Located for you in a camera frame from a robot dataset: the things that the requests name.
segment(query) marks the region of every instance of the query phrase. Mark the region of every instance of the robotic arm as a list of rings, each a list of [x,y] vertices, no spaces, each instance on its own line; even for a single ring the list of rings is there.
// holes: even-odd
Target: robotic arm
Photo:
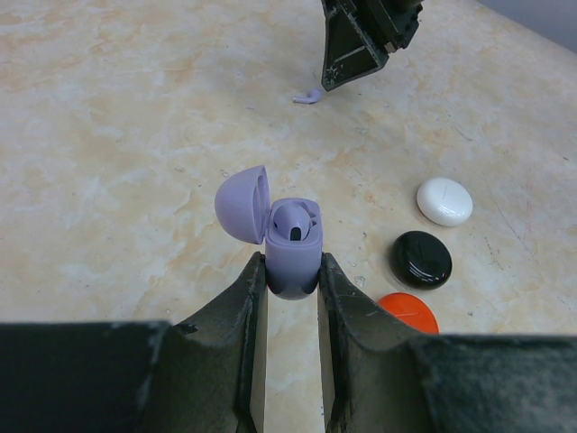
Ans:
[[[322,85],[333,90],[384,68],[418,28],[422,0],[323,0],[326,19]]]

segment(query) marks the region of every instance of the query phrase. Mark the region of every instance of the wireless earbud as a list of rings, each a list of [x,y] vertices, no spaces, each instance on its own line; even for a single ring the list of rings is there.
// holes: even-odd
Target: wireless earbud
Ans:
[[[303,241],[308,236],[313,222],[308,212],[297,203],[286,203],[279,207],[273,218],[274,228],[289,241]]]

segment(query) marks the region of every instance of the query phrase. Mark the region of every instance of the small purple object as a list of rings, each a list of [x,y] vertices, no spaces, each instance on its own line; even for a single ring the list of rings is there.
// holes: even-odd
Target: small purple object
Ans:
[[[264,240],[267,283],[283,299],[315,291],[323,255],[321,209],[304,198],[282,198],[270,205],[263,165],[228,178],[216,192],[216,217],[230,236],[250,244]]]
[[[295,104],[315,104],[323,98],[323,89],[313,88],[308,91],[305,97],[293,97]]]

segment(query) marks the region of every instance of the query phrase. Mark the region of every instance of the beige marble countertop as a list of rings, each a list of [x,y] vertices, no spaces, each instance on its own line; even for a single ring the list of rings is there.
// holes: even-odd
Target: beige marble countertop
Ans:
[[[325,250],[374,299],[407,290],[401,233],[453,254],[413,291],[443,332],[577,333],[577,58],[470,0],[427,0],[408,50],[315,106],[317,1],[0,5],[0,319],[166,318],[199,309],[258,247],[213,199],[266,162],[272,198],[323,209]],[[460,181],[472,218],[424,219]],[[270,297],[267,431],[321,431],[316,297]]]

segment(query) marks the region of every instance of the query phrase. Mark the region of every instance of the purple earbud case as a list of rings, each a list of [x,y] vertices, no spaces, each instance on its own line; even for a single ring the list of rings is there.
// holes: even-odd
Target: purple earbud case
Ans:
[[[282,198],[270,205],[264,166],[234,174],[216,192],[216,217],[230,236],[265,243],[270,291],[302,299],[315,291],[323,250],[321,209],[304,198]]]

